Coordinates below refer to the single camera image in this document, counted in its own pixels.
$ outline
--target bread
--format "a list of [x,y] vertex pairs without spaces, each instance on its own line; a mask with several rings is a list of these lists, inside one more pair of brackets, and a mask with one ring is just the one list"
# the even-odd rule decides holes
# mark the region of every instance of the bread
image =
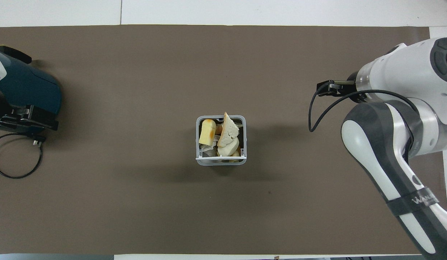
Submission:
[[227,112],[225,112],[224,118],[223,118],[223,124],[222,124],[222,134],[220,135],[220,139],[217,142],[217,146],[220,148],[223,148],[223,147],[229,145],[235,139],[237,139],[237,136],[239,133],[240,133],[240,130],[235,125],[235,122],[233,122],[233,120],[230,119],[230,117],[228,116]]
[[214,120],[204,120],[201,124],[201,135],[199,135],[199,143],[212,145],[215,133],[216,122],[214,122]]
[[240,145],[240,140],[238,140],[238,138],[235,138],[232,140],[231,143],[229,143],[225,147],[217,147],[217,152],[219,152],[219,154],[222,156],[230,156],[233,153],[235,153],[235,151],[239,145]]

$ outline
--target brown mat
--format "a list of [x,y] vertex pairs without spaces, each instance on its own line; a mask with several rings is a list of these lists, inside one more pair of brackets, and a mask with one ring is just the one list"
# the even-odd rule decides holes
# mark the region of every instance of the brown mat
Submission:
[[[317,82],[428,37],[411,27],[0,28],[0,43],[32,56],[64,96],[38,171],[0,176],[0,253],[418,253],[341,143],[354,103],[314,133],[307,111]],[[314,116],[333,100],[318,99]],[[199,166],[196,118],[225,111],[246,118],[248,161]],[[12,142],[0,166],[25,172],[35,155]],[[413,166],[446,208],[441,154]]]

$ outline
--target robotic arm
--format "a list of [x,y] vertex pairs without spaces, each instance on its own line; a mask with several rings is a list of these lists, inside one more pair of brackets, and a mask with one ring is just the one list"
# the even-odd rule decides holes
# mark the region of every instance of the robotic arm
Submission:
[[447,149],[447,38],[399,44],[317,93],[359,103],[342,125],[345,147],[422,255],[447,259],[447,212],[408,166],[409,157]]

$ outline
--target looped black cable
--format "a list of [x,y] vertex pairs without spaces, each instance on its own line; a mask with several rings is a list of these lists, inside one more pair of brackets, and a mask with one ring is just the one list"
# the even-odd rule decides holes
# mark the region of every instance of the looped black cable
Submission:
[[344,101],[345,99],[357,95],[357,94],[366,94],[366,93],[381,93],[381,94],[387,94],[387,95],[391,95],[394,97],[398,97],[399,99],[403,100],[404,102],[406,102],[418,115],[420,114],[418,111],[418,108],[415,106],[415,104],[413,104],[413,102],[411,102],[409,99],[407,99],[406,97],[392,92],[392,91],[387,91],[387,90],[379,90],[379,89],[369,89],[369,90],[361,90],[361,91],[356,91],[356,92],[352,92],[349,94],[344,95],[343,97],[341,97],[340,99],[336,100],[335,102],[333,102],[331,105],[329,105],[328,108],[326,108],[323,113],[321,113],[320,117],[318,117],[318,120],[316,121],[315,125],[312,127],[312,106],[313,106],[313,102],[315,101],[315,97],[318,96],[318,94],[327,86],[329,85],[329,82],[326,82],[325,84],[322,84],[320,87],[318,87],[317,91],[315,92],[315,94],[312,97],[311,100],[311,104],[309,106],[309,131],[313,132],[315,131],[316,127],[318,126],[318,124],[321,122],[321,120],[323,119],[323,117],[326,115],[326,113],[328,113],[335,105],[339,104],[340,102]]
[[[2,136],[0,136],[0,140],[1,140],[2,138],[5,138],[5,137],[7,137],[7,136],[10,136],[10,135],[22,135],[22,136],[27,136],[27,137],[29,137],[29,135],[18,134],[18,133],[11,133],[11,134],[6,134],[6,135],[2,135]],[[40,165],[40,161],[42,161],[42,146],[39,146],[39,160],[37,161],[36,166],[34,166],[34,168],[32,168],[32,170],[31,170],[29,173],[26,173],[26,174],[21,175],[21,176],[10,176],[10,175],[7,175],[6,173],[4,173],[4,172],[2,172],[2,171],[0,170],[0,174],[1,174],[2,176],[5,176],[5,177],[7,177],[7,178],[10,178],[10,179],[22,179],[22,178],[24,178],[24,177],[30,176],[35,170],[37,170],[37,168],[38,168],[39,165]]]

